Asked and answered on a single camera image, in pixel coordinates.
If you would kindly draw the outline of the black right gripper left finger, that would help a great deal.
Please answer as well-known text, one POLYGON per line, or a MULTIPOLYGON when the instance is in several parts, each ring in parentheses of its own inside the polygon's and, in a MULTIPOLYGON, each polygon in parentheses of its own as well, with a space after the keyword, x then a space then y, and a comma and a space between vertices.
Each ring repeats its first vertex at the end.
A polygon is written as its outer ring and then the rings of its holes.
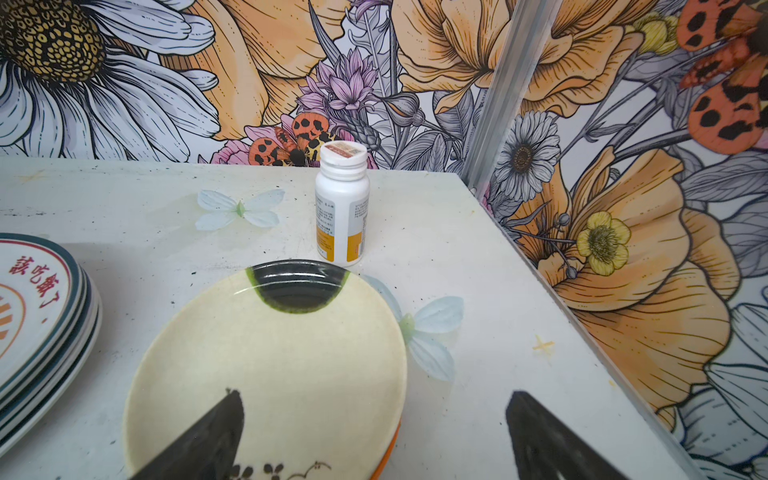
POLYGON ((229 479, 244 429, 244 417, 240 392, 229 391, 132 479, 229 479))

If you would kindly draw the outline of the grey rimmed back plate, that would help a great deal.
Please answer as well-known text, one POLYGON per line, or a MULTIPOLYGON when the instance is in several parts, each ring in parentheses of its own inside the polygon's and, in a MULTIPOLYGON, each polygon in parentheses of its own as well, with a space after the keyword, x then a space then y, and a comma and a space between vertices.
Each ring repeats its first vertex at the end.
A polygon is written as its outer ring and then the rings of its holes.
POLYGON ((103 324, 103 308, 101 306, 96 309, 94 319, 95 323, 89 330, 89 335, 85 340, 84 346, 80 349, 67 371, 56 381, 56 384, 52 387, 51 391, 35 407, 31 414, 20 424, 16 425, 10 435, 2 439, 1 456, 4 456, 10 451, 29 432, 36 429, 38 423, 48 424, 49 421, 45 420, 45 417, 48 415, 49 411, 54 411, 54 414, 57 417, 57 422, 59 423, 64 421, 65 414, 67 417, 73 414, 75 404, 79 404, 81 400, 78 399, 76 393, 72 392, 77 390, 78 386, 72 387, 72 385, 79 383, 77 377, 87 362, 88 357, 94 348, 94 344, 97 341, 99 331, 103 324))

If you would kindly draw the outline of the cream plate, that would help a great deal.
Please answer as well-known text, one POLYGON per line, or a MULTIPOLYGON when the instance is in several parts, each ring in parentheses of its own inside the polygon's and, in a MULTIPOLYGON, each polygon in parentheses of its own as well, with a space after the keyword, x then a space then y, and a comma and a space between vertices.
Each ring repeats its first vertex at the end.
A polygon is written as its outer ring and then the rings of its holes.
POLYGON ((146 351, 125 405, 126 467, 237 390, 231 478, 370 479, 406 386, 398 322, 364 279, 313 260, 252 266, 194 298, 146 351))

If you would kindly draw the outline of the dark rimmed back plate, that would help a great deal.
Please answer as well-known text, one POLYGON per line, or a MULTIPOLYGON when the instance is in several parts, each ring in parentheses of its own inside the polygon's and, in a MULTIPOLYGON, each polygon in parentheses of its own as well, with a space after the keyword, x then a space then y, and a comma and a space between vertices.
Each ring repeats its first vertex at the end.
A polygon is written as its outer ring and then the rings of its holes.
POLYGON ((1 455, 18 443, 67 391, 86 363, 103 324, 102 300, 91 286, 88 311, 76 321, 62 350, 39 368, 1 409, 1 455))

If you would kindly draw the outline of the large white back plate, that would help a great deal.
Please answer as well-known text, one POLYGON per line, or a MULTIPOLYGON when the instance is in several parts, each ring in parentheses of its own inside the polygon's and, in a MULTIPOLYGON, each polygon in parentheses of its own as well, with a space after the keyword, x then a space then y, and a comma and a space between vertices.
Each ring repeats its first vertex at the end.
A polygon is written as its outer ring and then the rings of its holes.
POLYGON ((60 393, 69 379, 82 367, 98 337, 101 324, 101 299, 92 280, 83 268, 85 298, 79 317, 65 329, 53 352, 32 370, 1 403, 1 439, 13 436, 60 393))

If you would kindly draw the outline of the brown patterned back plate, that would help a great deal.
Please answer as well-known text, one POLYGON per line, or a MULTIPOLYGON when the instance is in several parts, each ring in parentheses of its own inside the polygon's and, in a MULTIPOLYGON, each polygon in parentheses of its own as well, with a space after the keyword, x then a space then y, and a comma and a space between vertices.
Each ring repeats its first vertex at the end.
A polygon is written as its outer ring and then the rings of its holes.
POLYGON ((8 396, 54 348, 83 290, 80 268, 61 245, 1 235, 1 396, 8 396))

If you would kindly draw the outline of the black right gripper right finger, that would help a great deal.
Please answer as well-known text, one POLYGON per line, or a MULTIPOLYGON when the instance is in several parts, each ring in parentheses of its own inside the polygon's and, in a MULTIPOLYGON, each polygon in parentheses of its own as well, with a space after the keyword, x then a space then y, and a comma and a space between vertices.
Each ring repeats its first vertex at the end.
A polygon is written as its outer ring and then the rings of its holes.
POLYGON ((626 479, 530 393, 513 392, 505 417, 519 479, 626 479))

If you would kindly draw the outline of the orange plate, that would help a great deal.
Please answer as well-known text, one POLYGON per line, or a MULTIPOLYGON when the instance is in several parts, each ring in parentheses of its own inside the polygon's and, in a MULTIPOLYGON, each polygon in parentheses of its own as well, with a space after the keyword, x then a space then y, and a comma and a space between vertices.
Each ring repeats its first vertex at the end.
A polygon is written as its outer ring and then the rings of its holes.
POLYGON ((393 451, 394 451, 394 449, 396 447, 401 426, 402 426, 402 423, 399 423, 398 426, 397 426, 397 429, 395 430, 395 433, 394 433, 394 435, 392 437, 392 440, 390 441, 390 443, 389 443, 389 445, 387 447, 387 450, 385 451, 385 453, 384 453, 382 459, 380 460, 377 468, 375 469, 375 471, 371 475, 370 480, 378 480, 380 478, 381 474, 383 473, 383 471, 384 471, 384 469, 385 469, 385 467, 386 467, 386 465, 387 465, 387 463, 388 463, 388 461, 389 461, 389 459, 390 459, 390 457, 391 457, 391 455, 392 455, 392 453, 393 453, 393 451))

